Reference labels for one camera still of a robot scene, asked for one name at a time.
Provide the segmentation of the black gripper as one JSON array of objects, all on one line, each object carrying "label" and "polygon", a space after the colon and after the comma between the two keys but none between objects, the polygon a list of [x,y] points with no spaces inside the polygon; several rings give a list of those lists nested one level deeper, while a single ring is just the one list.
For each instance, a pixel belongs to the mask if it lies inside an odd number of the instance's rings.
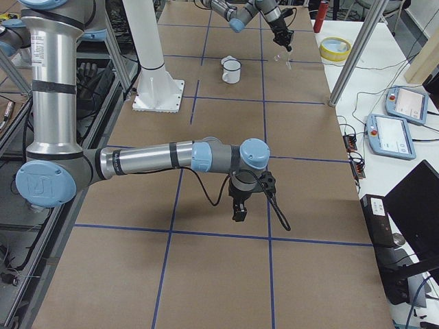
[{"label": "black gripper", "polygon": [[294,32],[289,30],[285,21],[273,21],[272,22],[272,32],[274,34],[273,41],[282,47],[285,47],[287,52],[292,51],[292,38]]},{"label": "black gripper", "polygon": [[245,201],[251,197],[254,189],[243,191],[238,189],[233,184],[228,187],[228,195],[233,199],[233,221],[243,222],[247,215],[247,208],[245,207]]}]

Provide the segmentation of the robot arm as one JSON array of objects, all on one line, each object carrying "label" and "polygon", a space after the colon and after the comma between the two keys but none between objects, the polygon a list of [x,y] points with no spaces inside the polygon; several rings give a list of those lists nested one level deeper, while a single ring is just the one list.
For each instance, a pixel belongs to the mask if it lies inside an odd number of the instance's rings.
[{"label": "robot arm", "polygon": [[262,186],[270,148],[257,138],[226,145],[214,137],[133,149],[83,149],[77,141],[77,42],[87,32],[106,34],[103,1],[24,1],[30,32],[34,140],[16,174],[19,193],[53,208],[77,192],[116,175],[189,167],[230,177],[233,218],[243,221],[245,201]]},{"label": "robot arm", "polygon": [[201,4],[204,8],[222,16],[236,33],[241,32],[257,14],[261,14],[274,34],[273,41],[284,47],[287,52],[292,51],[294,31],[289,29],[285,18],[294,13],[294,8],[281,10],[277,1],[269,0],[247,1],[241,8],[232,6],[227,1],[218,0],[201,1]]}]

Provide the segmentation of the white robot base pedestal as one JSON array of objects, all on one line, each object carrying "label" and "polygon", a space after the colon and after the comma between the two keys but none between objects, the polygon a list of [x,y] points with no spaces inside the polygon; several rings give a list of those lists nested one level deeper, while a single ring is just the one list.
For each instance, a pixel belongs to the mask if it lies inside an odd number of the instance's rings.
[{"label": "white robot base pedestal", "polygon": [[141,67],[133,109],[178,112],[185,82],[173,79],[165,67],[153,2],[127,0],[123,6]]}]

